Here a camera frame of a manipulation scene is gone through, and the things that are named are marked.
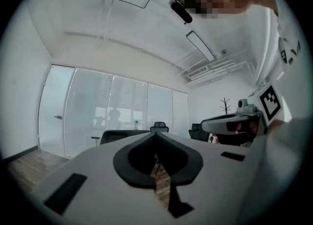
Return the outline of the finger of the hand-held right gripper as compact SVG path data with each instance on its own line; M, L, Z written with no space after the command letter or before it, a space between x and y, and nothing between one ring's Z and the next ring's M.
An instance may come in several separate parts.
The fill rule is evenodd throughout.
M240 132L249 132L251 123L256 123L258 127L260 115L245 115L242 113L233 113L206 119L201 122L203 131L212 134L237 134Z

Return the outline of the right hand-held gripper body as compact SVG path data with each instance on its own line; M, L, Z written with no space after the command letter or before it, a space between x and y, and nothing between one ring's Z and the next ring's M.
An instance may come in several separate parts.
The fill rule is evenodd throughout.
M247 103L261 112L257 136L265 135L269 125L277 119L282 106L272 84L265 84L247 97Z

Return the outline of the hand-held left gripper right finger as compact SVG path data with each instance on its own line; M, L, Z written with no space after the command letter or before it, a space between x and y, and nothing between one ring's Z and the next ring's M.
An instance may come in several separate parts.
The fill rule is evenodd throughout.
M170 176L167 210L158 225L237 225L251 182L249 149L156 134L156 154Z

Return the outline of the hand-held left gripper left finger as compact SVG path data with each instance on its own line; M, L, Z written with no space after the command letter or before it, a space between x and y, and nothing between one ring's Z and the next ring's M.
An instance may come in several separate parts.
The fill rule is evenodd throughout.
M147 133L131 136L77 155L35 189L36 207L59 225L168 225L171 214L154 190L129 186L113 166L117 151L147 136ZM44 203L73 173L87 179L63 215L59 215Z

